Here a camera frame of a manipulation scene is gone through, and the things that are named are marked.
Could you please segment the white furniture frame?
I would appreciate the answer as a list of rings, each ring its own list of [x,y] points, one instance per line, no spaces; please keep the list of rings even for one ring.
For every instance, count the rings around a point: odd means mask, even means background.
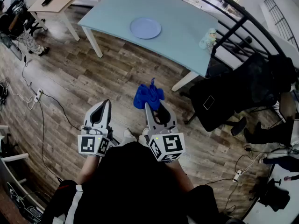
[[[1,145],[9,146],[10,134],[5,137],[1,135],[1,131],[8,129],[9,126],[0,125],[0,185],[25,219],[31,224],[41,224],[44,208],[33,198],[33,193],[23,187],[26,179],[18,180],[7,166],[10,162],[28,158],[28,153],[14,155],[4,152]]]

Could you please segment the pale blue big plate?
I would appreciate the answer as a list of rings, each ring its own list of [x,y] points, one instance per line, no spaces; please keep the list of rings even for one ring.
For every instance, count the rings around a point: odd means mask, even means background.
[[[129,29],[135,37],[145,40],[157,37],[162,31],[161,25],[156,20],[146,17],[131,21]]]

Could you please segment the black bag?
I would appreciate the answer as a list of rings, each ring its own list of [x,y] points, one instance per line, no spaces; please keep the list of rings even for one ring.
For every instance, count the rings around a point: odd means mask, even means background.
[[[266,187],[260,194],[258,203],[265,207],[270,206],[274,212],[283,210],[290,201],[289,192],[287,190],[277,187],[275,184],[278,183],[280,186],[281,179],[275,181],[273,178],[267,183]]]

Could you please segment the white table leg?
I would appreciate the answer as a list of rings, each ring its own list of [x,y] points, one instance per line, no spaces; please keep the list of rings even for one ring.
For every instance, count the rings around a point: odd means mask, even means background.
[[[90,42],[93,50],[95,51],[96,55],[99,57],[99,58],[102,58],[103,57],[103,54],[102,54],[102,51],[95,39],[95,36],[93,35],[93,31],[94,29],[92,28],[88,28],[88,27],[85,27],[85,26],[82,26],[82,29],[88,39],[88,41]]]
[[[180,88],[182,88],[183,86],[185,86],[187,83],[189,83],[190,81],[192,81],[193,79],[195,79],[196,77],[198,77],[199,74],[197,74],[196,72],[190,71],[186,76],[184,76],[180,81],[178,81],[173,87],[172,87],[172,91],[177,91]]]

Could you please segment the blue cloth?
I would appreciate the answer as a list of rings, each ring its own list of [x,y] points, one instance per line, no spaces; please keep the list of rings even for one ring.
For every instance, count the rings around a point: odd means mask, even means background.
[[[164,100],[164,91],[155,86],[155,78],[152,78],[151,84],[146,86],[141,84],[135,94],[133,105],[137,109],[145,109],[147,103],[152,110],[157,111],[160,106],[160,100]]]

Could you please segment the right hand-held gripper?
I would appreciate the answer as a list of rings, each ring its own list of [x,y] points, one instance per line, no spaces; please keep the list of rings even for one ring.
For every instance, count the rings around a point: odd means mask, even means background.
[[[144,137],[155,159],[162,162],[177,160],[185,152],[185,140],[184,134],[176,126],[175,112],[164,101],[160,101],[156,115],[146,102],[145,114],[148,127],[144,129]]]

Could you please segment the black window grille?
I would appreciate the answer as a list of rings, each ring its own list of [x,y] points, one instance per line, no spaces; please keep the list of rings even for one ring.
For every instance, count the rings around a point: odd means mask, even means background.
[[[294,45],[299,52],[299,45],[297,43],[297,40],[292,32],[292,29],[286,20],[285,16],[277,6],[274,0],[265,0],[264,1],[268,12],[272,16],[274,20],[274,26],[277,28],[279,35],[290,42],[292,45]]]

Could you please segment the person's left forearm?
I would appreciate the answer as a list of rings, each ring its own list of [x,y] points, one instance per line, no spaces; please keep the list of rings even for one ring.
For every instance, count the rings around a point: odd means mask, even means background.
[[[89,181],[96,172],[100,163],[101,157],[99,156],[87,156],[84,165],[77,176],[76,183],[81,185]]]

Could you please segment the person's black shirt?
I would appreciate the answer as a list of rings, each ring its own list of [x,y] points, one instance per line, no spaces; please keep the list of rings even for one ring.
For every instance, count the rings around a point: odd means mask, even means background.
[[[42,224],[226,224],[212,187],[183,192],[170,169],[138,142],[109,149],[92,178],[64,180]]]

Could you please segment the white desk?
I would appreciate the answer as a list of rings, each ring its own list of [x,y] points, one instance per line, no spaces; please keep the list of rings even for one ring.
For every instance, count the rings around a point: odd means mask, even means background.
[[[281,184],[276,184],[276,186],[289,192],[289,203],[283,210],[277,212],[274,212],[269,206],[265,207],[260,203],[255,203],[243,221],[246,224],[291,224],[299,215],[299,179],[284,181],[284,177],[295,175],[298,175],[298,173],[290,173],[276,165],[270,178],[275,179],[275,181],[282,180]]]

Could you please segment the black smartphone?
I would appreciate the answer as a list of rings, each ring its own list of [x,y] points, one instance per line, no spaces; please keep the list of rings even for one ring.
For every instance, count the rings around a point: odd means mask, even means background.
[[[206,110],[209,110],[212,107],[214,101],[215,99],[213,98],[213,96],[210,95],[203,104],[204,108]]]

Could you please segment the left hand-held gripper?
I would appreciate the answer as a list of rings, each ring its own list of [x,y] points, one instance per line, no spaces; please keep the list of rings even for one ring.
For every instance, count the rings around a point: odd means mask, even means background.
[[[108,128],[111,121],[111,102],[109,99],[91,107],[78,135],[78,152],[87,156],[104,157],[107,150],[120,143],[113,137],[112,128]]]

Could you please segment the small plush toy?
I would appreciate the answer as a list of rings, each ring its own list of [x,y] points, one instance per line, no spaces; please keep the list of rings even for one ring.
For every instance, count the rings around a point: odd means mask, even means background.
[[[205,36],[199,42],[199,47],[201,49],[208,49],[211,52],[215,42],[216,42],[216,29],[210,28],[206,32]]]

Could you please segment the black office chair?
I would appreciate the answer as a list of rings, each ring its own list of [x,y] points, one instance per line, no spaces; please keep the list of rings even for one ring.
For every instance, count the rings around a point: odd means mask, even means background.
[[[275,105],[281,94],[289,91],[296,81],[291,58],[271,55],[266,61],[260,54],[254,53],[235,70],[204,78],[188,93],[181,92],[181,96],[191,100],[194,108],[194,114],[184,123],[188,125],[198,118],[208,132],[228,125],[232,135],[236,136],[245,128],[247,120],[243,117],[238,122],[229,121],[230,117],[250,108]],[[203,104],[210,95],[215,101],[206,110]]]

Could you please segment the person's right forearm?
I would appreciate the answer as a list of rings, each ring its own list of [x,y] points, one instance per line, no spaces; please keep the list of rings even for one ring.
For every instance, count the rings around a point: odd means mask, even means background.
[[[166,164],[166,166],[170,169],[173,176],[175,177],[180,189],[183,192],[189,192],[194,189],[194,185],[184,172],[180,164]]]

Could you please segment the grey office chair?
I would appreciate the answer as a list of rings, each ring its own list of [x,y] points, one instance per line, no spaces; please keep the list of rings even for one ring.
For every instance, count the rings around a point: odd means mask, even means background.
[[[21,61],[22,52],[10,37],[0,31],[0,41]]]

